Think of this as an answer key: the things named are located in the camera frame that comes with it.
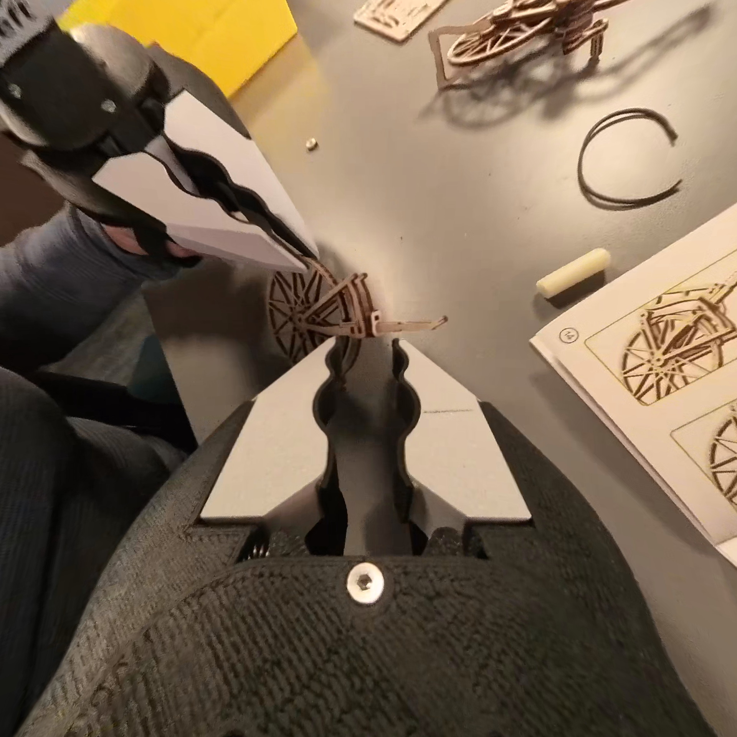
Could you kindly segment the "wooden wheel model part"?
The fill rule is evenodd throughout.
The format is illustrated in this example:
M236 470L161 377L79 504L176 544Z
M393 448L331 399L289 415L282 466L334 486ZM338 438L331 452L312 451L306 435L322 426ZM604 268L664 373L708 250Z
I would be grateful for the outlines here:
M321 263L306 259L305 272L274 272L266 290L266 313L276 346L297 364L331 338L345 338L344 370L356 363L362 342L401 333L429 332L448 318L393 321L374 305L366 273L336 279Z

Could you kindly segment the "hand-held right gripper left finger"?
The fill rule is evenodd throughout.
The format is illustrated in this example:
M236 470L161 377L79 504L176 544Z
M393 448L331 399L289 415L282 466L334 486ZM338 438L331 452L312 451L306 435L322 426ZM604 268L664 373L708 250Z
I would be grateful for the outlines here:
M329 338L251 404L200 512L207 524L313 527L329 469L327 420L319 401L334 385L344 341Z

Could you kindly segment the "person's left forearm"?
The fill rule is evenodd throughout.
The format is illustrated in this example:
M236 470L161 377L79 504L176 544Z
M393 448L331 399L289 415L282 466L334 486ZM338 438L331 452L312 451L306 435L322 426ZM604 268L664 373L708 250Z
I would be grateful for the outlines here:
M65 206L1 249L1 365L28 373L89 338L148 281L178 265L118 248L103 224Z

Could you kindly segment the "white instruction booklet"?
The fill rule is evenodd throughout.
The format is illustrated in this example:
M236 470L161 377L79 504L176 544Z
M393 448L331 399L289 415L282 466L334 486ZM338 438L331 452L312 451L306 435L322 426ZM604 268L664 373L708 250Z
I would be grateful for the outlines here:
M736 205L530 344L736 565Z

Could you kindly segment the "person's dark trousers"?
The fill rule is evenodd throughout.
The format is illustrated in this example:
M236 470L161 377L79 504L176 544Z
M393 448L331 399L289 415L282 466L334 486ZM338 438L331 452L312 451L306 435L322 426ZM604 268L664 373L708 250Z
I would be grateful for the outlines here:
M2 368L1 734L60 665L111 555L195 449L180 408Z

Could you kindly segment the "wooden laser-cut parts sheet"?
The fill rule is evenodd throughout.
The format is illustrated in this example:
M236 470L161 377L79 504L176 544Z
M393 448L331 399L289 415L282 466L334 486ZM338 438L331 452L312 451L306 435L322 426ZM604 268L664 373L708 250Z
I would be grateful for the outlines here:
M354 23L395 43L407 41L447 1L366 1L353 14Z

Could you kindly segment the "cream wax stick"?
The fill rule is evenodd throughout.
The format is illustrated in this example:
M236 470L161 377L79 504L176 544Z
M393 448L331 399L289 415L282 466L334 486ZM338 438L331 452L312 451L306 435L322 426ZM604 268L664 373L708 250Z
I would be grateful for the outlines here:
M595 248L539 279L537 292L551 300L603 273L610 263L611 253L605 248Z

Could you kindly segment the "wooden bicycle model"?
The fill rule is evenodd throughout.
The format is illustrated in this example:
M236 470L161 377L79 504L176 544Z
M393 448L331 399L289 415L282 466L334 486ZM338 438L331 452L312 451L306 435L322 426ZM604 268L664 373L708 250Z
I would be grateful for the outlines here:
M623 1L510 1L474 23L440 26L428 33L438 91L455 86L466 70L517 51L529 42L549 37L563 55L589 45L589 64L603 52L609 27L605 11Z

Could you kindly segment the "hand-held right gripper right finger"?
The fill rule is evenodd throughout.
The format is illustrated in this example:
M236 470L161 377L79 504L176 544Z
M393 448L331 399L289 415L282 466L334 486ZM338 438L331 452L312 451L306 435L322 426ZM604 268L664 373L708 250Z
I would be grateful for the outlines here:
M474 393L404 339L392 342L392 372L400 520L418 529L531 521Z

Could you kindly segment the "person's left hand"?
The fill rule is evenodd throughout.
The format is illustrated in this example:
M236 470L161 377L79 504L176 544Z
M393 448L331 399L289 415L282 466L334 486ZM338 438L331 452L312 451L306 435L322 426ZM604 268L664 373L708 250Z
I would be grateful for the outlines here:
M132 229L103 225L103 230L110 240L122 251L138 256L147 256L147 252L139 244L136 234Z

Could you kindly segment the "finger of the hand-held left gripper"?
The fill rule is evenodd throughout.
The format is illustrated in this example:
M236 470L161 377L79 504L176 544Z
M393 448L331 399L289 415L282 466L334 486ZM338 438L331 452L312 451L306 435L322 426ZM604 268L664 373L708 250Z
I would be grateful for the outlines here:
M176 239L230 259L317 259L304 218L256 143L182 91L165 107L164 138L198 196Z
M152 152L108 159L93 182L159 221L169 239L200 254L271 271L304 272L312 237L259 148L246 139L221 164L184 149L196 163L213 164L216 195L195 195L175 181Z

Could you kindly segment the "yellow box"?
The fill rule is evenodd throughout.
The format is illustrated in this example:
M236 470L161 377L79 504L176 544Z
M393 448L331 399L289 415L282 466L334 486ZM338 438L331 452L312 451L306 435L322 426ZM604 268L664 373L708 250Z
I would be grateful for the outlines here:
M298 33L286 1L76 1L63 30L107 24L196 66L233 97Z

